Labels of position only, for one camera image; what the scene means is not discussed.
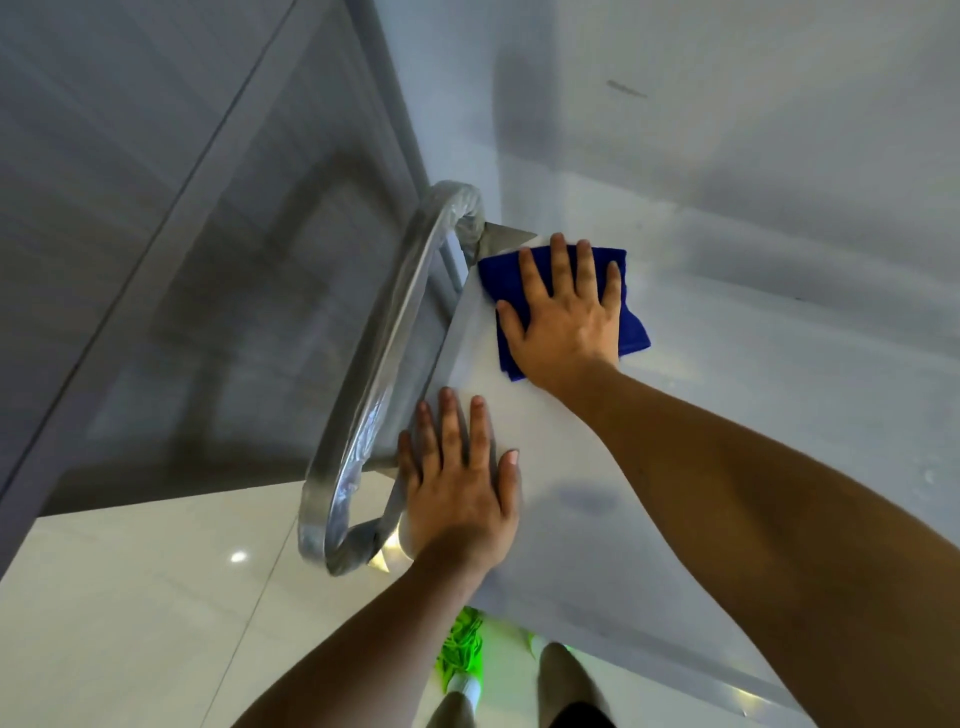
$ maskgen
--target forearm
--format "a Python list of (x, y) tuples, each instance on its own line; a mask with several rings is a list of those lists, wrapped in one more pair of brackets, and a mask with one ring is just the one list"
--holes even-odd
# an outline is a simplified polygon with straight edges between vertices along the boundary
[(610, 365), (585, 374), (590, 386), (560, 399), (819, 725), (946, 725), (960, 714), (951, 544), (785, 445)]
[(450, 625), (484, 572), (438, 541), (300, 660), (236, 723), (409, 726)]

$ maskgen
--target microfiber cloth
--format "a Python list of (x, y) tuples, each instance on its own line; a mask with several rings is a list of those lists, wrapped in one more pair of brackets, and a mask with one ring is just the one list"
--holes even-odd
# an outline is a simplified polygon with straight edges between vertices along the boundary
[[(553, 274), (550, 268), (550, 247), (531, 248), (534, 262), (540, 277), (546, 284), (547, 292), (553, 295)], [(576, 246), (566, 246), (570, 255), (570, 267), (573, 270), (573, 279), (577, 279), (577, 249)], [(627, 279), (627, 252), (616, 248), (594, 248), (593, 262), (597, 270), (597, 290), (603, 298), (607, 287), (607, 266), (610, 262), (616, 263), (620, 269), (620, 280)], [(520, 281), (519, 252), (504, 253), (485, 257), (477, 263), (480, 272), (480, 282), (484, 290), (494, 301), (506, 301), (516, 309), (523, 328), (530, 326), (530, 306), (523, 295), (523, 283)], [(506, 372), (510, 381), (519, 381), (524, 378), (523, 372), (510, 356), (507, 346), (507, 337), (500, 327), (500, 317), (496, 317), (496, 345), (500, 353), (500, 369)], [(650, 347), (650, 337), (640, 320), (627, 308), (627, 284), (620, 287), (620, 356), (628, 353), (641, 352)]]

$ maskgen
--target gray door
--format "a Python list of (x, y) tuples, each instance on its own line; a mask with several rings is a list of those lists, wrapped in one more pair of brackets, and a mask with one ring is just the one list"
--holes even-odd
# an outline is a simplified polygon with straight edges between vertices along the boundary
[(2, 571), (41, 512), (302, 477), (418, 192), (341, 0), (0, 17)]

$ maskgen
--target metal door handle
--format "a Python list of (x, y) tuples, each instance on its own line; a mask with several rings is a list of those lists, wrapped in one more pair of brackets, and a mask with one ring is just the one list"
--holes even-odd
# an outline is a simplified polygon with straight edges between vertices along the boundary
[(472, 263), (484, 222), (476, 187), (451, 181), (433, 185), (410, 220), (393, 270), (373, 305), (300, 498), (300, 554), (323, 563), (335, 576), (370, 561), (399, 522), (403, 503), (392, 494), (381, 518), (350, 527), (350, 498), (390, 403), (430, 260), (455, 231), (468, 264)]

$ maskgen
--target floor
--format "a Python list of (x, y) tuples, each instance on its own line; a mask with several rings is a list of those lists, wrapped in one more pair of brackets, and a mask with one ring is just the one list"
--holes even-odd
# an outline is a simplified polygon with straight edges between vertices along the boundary
[[(354, 518), (391, 482), (365, 475)], [(228, 728), (276, 678), (390, 583), (334, 580), (293, 530), (300, 483), (57, 516), (0, 581), (4, 725)], [(621, 726), (750, 724), (581, 656)], [(516, 627), (488, 625), (480, 726), (536, 725), (536, 665)], [(440, 699), (431, 678), (416, 725)]]

